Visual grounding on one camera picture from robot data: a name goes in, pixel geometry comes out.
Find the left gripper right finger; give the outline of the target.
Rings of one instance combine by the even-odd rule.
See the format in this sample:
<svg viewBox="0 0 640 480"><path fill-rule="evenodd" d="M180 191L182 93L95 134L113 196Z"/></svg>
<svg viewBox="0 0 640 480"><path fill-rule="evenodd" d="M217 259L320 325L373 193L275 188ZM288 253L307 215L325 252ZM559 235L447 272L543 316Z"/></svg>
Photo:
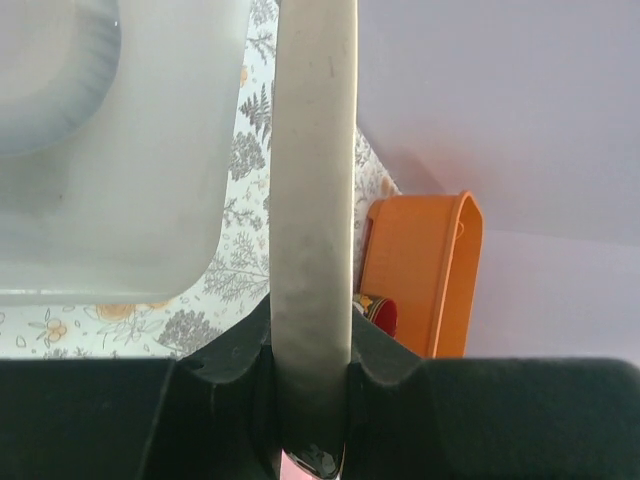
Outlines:
<svg viewBox="0 0 640 480"><path fill-rule="evenodd" d="M639 371L605 358L423 359L352 318L346 479L635 479Z"/></svg>

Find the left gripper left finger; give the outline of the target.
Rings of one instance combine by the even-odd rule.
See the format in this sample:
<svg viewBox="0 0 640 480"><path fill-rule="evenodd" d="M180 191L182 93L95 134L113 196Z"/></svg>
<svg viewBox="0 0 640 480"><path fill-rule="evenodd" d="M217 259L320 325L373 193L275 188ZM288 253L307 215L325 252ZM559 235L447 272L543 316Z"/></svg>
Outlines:
<svg viewBox="0 0 640 480"><path fill-rule="evenodd" d="M270 306L193 354L5 360L5 479L275 479Z"/></svg>

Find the white deep round plate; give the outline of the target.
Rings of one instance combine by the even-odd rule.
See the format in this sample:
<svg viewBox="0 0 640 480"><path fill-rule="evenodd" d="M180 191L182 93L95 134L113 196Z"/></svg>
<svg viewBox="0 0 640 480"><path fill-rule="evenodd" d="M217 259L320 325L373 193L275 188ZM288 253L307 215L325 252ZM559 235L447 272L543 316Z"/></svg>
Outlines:
<svg viewBox="0 0 640 480"><path fill-rule="evenodd" d="M111 88L121 43L115 1L2 2L2 156L45 149L82 127Z"/></svg>

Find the cream blue leaf plate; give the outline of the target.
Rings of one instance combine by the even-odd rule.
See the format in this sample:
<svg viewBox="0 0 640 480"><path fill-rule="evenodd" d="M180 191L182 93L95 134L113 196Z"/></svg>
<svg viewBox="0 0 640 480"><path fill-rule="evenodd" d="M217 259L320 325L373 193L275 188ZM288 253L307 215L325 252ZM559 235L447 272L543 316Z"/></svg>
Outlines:
<svg viewBox="0 0 640 480"><path fill-rule="evenodd" d="M270 165L270 312L282 445L339 474L351 359L358 5L279 7Z"/></svg>

